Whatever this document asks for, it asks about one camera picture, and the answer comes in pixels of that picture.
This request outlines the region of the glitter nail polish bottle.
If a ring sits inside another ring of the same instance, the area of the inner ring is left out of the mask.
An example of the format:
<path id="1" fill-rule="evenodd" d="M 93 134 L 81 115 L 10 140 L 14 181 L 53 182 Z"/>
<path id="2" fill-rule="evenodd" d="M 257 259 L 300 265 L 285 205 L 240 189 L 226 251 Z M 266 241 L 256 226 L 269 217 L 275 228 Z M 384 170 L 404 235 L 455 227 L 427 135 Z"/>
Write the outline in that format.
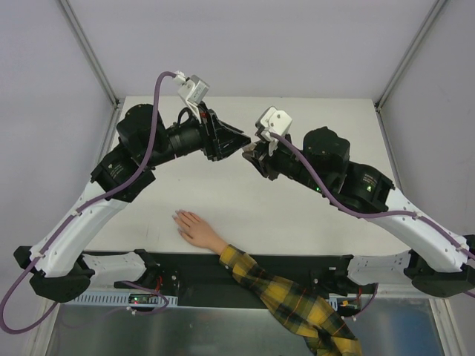
<path id="1" fill-rule="evenodd" d="M 242 149 L 242 156 L 243 157 L 253 157 L 254 156 L 254 152 L 255 152 L 255 147 L 256 145 L 254 143 L 252 144 L 249 144 L 245 147 L 243 147 Z"/>

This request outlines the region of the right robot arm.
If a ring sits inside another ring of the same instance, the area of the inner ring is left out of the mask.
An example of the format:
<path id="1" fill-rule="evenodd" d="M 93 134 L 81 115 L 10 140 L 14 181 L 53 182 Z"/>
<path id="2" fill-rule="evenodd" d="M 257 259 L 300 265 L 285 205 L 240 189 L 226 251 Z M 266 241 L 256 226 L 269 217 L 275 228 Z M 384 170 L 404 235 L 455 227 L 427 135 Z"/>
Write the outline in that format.
<path id="1" fill-rule="evenodd" d="M 280 175 L 327 198 L 352 217 L 373 223 L 408 249 L 386 256 L 347 255 L 344 268 L 319 277 L 324 288 L 346 295 L 377 283 L 412 286 L 431 297 L 474 290 L 474 236 L 441 227 L 378 169 L 350 160 L 350 143 L 327 127 L 308 132 L 297 149 L 289 135 L 260 139 L 243 158 L 269 180 Z"/>

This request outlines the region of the yellow plaid sleeve forearm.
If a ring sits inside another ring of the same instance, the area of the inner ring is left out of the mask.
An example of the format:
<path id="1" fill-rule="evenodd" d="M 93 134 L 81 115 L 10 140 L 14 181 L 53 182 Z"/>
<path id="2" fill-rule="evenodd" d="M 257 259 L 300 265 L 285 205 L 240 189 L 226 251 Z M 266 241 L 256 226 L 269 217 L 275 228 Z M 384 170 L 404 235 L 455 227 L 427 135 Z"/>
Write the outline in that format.
<path id="1" fill-rule="evenodd" d="M 301 336 L 313 355 L 362 355 L 358 338 L 340 315 L 312 290 L 259 266 L 247 253 L 228 245 L 220 264 L 255 294 L 289 332 Z"/>

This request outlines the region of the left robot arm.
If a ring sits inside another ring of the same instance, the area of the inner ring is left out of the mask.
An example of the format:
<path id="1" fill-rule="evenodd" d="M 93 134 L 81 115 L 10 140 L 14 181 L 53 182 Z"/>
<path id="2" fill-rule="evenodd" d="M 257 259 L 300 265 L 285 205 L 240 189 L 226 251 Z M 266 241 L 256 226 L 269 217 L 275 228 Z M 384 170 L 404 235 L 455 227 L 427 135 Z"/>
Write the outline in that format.
<path id="1" fill-rule="evenodd" d="M 226 159 L 251 139 L 222 122 L 201 102 L 198 113 L 189 108 L 184 122 L 166 128 L 153 119 L 153 105 L 129 109 L 117 124 L 119 141 L 93 169 L 80 198 L 54 232 L 34 246 L 20 246 L 16 262 L 32 276 L 35 294 L 66 303 L 90 287 L 125 289 L 129 283 L 142 289 L 160 289 L 163 270 L 144 249 L 126 254 L 93 256 L 85 248 L 116 214 L 132 203 L 154 180 L 158 165 L 203 152 L 212 161 Z"/>

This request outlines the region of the mannequin hand with painted nails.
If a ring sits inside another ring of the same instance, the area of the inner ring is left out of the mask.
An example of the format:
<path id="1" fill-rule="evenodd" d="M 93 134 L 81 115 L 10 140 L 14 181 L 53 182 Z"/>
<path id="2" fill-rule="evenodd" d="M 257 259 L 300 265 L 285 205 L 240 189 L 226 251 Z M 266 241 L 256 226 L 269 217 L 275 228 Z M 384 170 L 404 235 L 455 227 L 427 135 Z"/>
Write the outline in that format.
<path id="1" fill-rule="evenodd" d="M 203 219 L 190 211 L 178 210 L 173 216 L 180 236 L 192 246 L 221 255 L 228 243 Z"/>

